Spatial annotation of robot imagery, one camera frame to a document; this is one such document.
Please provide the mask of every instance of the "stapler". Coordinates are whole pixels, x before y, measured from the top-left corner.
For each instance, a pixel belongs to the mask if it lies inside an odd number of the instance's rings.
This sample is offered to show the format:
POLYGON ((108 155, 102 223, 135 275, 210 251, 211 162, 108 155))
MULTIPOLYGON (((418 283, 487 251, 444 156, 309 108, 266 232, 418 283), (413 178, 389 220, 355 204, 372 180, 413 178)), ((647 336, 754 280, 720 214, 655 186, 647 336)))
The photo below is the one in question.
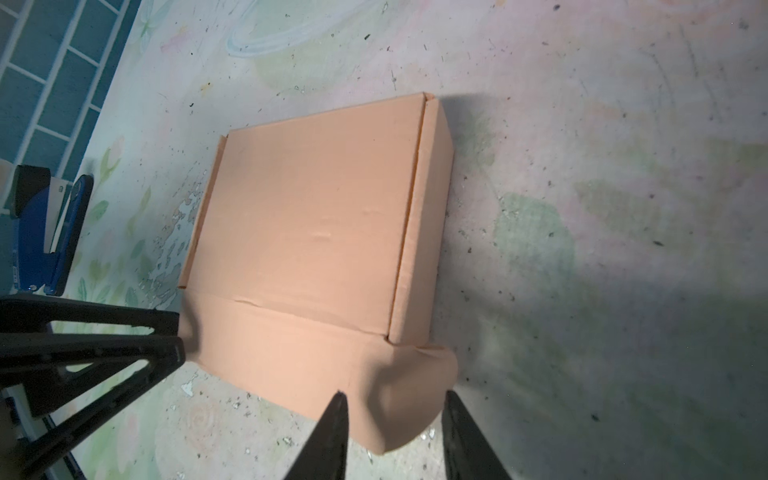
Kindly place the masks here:
POLYGON ((81 175, 65 199, 68 182, 51 177, 48 168, 16 167, 11 217, 13 281, 17 290, 35 292, 45 285, 46 295, 64 293, 93 186, 91 175, 81 175), (65 200, 68 206, 61 217, 65 200))

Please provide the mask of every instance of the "box lid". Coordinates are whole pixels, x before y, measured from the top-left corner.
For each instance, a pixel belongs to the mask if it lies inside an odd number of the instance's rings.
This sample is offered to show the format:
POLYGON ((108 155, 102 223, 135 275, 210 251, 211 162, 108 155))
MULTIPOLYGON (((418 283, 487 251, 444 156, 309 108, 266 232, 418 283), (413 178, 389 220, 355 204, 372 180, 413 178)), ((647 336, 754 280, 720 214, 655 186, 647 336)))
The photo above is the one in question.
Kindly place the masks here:
POLYGON ((231 131, 180 287, 387 335, 426 100, 231 131))

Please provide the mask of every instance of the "blue wall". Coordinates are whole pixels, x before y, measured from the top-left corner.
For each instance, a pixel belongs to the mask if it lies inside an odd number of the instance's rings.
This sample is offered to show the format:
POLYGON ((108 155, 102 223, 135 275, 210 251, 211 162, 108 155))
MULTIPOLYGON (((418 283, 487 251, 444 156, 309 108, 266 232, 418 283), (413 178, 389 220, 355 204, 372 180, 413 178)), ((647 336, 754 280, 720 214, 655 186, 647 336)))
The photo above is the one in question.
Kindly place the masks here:
MULTIPOLYGON (((0 72, 0 158, 12 163, 17 160, 35 109, 39 102, 44 102, 21 163, 47 167, 54 175, 62 169, 61 176, 74 181, 141 0, 85 0, 80 18, 73 24, 76 26, 70 48, 58 68, 57 53, 81 0, 35 0, 31 4, 30 1, 0 0, 4 7, 0 8, 0 51, 10 53, 8 67, 0 72), (125 14, 117 36, 111 50, 105 52, 122 8, 125 14), (13 45, 14 27, 24 21, 26 11, 23 29, 13 45), (88 99, 101 62, 104 62, 101 76, 92 98, 88 99), (50 93, 43 99, 47 82, 51 82, 50 93), (83 109, 86 112, 78 129, 83 109), (70 143, 71 153, 67 154, 70 143)), ((9 204, 9 201, 5 203, 6 209, 9 204)), ((8 292, 13 283, 11 239, 11 220, 7 212, 3 212, 0 214, 0 294, 8 292)))

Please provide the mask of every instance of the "box flap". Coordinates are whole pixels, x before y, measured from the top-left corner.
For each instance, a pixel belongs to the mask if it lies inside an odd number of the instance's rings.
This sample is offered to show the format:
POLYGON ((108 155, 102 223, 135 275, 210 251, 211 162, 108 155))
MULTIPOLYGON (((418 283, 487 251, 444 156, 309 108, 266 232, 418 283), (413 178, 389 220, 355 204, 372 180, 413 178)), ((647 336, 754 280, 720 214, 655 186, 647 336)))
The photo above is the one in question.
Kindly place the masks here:
POLYGON ((445 205, 453 165, 453 143, 440 100, 424 109, 413 195, 402 248, 389 341, 425 345, 440 260, 445 205))
POLYGON ((184 293, 179 336, 202 369, 311 419, 343 391, 349 435, 377 455, 424 431, 458 370, 445 347, 394 346, 380 335, 193 290, 184 293))

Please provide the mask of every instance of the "tan cardboard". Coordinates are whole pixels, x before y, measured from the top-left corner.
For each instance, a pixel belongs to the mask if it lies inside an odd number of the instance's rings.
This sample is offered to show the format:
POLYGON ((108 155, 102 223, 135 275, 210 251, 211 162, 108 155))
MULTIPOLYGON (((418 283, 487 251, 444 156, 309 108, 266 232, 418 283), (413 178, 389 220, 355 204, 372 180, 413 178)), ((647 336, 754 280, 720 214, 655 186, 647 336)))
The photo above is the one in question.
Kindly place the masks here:
POLYGON ((457 372, 428 344, 452 157, 427 94, 231 131, 180 279, 187 358, 312 419, 343 391, 373 453, 413 439, 457 372))

